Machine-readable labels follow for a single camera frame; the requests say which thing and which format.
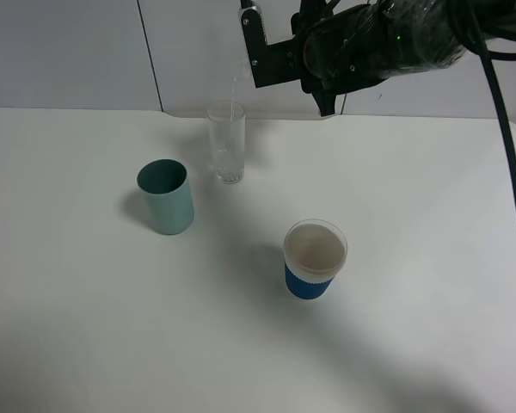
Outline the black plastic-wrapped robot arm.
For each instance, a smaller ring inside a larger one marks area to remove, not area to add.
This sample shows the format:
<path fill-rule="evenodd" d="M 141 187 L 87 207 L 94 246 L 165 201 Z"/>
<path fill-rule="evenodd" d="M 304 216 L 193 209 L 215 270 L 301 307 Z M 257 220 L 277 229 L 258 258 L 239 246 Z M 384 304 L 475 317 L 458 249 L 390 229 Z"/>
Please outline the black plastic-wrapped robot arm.
<path fill-rule="evenodd" d="M 376 1 L 335 12 L 337 4 L 303 1 L 292 18 L 298 77 L 322 116 L 337 96 L 477 52 L 472 16 L 485 38 L 516 40 L 516 1 Z"/>

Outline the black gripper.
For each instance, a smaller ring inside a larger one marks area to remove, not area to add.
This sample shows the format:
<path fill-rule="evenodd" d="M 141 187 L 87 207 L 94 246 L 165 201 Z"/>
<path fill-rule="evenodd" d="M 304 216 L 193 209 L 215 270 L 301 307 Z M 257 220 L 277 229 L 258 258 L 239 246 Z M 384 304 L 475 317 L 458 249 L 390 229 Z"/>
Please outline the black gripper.
<path fill-rule="evenodd" d="M 386 3 L 334 8 L 302 3 L 291 19 L 290 69 L 321 116 L 343 114 L 347 93 L 382 83 L 396 69 L 396 25 Z"/>

